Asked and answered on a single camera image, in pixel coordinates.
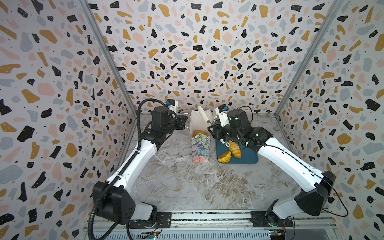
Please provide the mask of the floral paper bag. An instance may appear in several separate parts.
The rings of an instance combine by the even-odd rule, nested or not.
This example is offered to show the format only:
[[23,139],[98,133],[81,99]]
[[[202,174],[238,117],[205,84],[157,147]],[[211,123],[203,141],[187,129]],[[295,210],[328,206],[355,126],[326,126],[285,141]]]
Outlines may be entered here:
[[[208,115],[208,118],[213,120],[213,115],[210,110],[205,111]],[[192,144],[192,161],[194,163],[206,163],[210,159],[210,142],[211,142],[211,134],[208,131],[208,123],[205,122],[200,116],[197,110],[192,111],[190,114],[190,124],[189,130],[191,134],[191,144]],[[193,132],[195,130],[202,130],[208,133],[205,135],[198,135],[193,137]]]

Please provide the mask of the small yellow bread roll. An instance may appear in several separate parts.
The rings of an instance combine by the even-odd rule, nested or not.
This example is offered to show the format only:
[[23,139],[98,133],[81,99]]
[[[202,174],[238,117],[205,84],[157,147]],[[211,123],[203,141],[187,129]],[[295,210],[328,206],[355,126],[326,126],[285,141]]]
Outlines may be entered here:
[[225,164],[225,163],[229,163],[231,158],[232,158],[232,153],[230,151],[227,151],[218,157],[218,161],[220,163]]

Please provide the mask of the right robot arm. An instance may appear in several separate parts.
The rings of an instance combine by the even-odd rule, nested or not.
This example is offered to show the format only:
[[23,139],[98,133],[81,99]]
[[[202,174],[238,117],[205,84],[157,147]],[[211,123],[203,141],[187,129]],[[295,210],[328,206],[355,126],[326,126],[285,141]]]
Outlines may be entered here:
[[272,133],[263,127],[253,127],[247,113],[242,109],[229,111],[222,105],[216,109],[218,121],[211,120],[202,107],[198,112],[209,125],[208,131],[225,145],[237,141],[253,152],[267,158],[288,174],[300,186],[296,196],[275,200],[265,213],[265,219],[271,226],[279,220],[296,214],[308,214],[317,217],[322,212],[336,180],[330,172],[322,172],[293,154],[284,147]]

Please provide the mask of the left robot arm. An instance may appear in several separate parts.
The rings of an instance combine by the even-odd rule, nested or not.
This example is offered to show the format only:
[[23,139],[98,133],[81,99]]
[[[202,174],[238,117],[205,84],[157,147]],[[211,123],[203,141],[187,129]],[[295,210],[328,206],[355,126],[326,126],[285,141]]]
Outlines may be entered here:
[[148,161],[175,130],[186,128],[187,116],[178,114],[177,104],[169,103],[152,111],[152,120],[140,132],[136,149],[124,164],[105,182],[97,182],[93,188],[95,216],[125,225],[130,221],[142,221],[154,225],[157,208],[143,202],[135,202],[130,195],[132,187]]

